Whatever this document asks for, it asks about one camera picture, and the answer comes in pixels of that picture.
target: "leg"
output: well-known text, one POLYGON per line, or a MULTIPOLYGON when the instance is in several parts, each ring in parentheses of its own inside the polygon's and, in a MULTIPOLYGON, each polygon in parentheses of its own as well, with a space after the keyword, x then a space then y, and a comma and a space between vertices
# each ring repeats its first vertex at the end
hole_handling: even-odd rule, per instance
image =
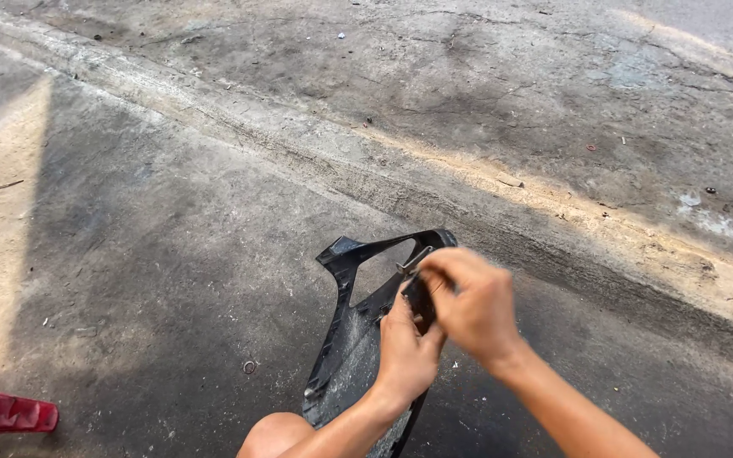
POLYGON ((315 430, 295 413, 271 413, 257 422, 242 442, 237 458, 276 458, 315 430))

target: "forearm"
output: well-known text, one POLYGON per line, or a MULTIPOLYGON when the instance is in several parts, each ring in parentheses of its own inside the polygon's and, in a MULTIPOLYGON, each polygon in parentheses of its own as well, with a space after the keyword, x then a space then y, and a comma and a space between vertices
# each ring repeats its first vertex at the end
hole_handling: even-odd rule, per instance
POLYGON ((516 358, 490 368, 569 458, 657 456, 632 432, 576 391, 523 343, 516 358))
POLYGON ((370 390, 335 420, 297 443, 280 458, 357 458, 366 456, 405 407, 370 390))

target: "hand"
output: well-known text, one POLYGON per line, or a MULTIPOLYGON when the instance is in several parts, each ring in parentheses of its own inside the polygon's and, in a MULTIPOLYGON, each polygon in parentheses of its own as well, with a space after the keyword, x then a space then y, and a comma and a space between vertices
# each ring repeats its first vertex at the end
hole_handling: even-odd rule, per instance
POLYGON ((445 334, 432 324, 421 336, 414 325, 412 310, 401 291, 392 310, 380 321, 380 367, 371 395, 388 402, 399 416, 434 381, 445 334))
POLYGON ((464 248, 438 249, 419 268, 437 322, 488 371, 504 371, 527 348, 514 321, 510 272, 464 248))

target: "red plastic part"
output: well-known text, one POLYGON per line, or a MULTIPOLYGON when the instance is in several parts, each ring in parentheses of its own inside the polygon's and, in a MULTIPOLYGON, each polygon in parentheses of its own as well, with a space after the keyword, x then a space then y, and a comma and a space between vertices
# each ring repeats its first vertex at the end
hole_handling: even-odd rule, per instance
POLYGON ((0 433, 48 433, 58 420, 55 404, 0 393, 0 433))

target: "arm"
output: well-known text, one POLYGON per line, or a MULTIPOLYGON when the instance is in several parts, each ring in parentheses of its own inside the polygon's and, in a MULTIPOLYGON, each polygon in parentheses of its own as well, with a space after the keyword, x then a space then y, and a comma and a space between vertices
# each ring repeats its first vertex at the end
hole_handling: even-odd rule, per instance
POLYGON ((398 292, 392 310, 380 322, 380 367, 372 388, 280 458, 365 456, 412 401, 432 385, 444 343, 445 335, 436 324, 420 335, 409 304, 398 292))
POLYGON ((437 322, 449 338, 511 389, 567 456, 657 457, 563 380, 520 337, 508 271, 467 249, 439 249, 421 261, 420 269, 432 293, 437 322))

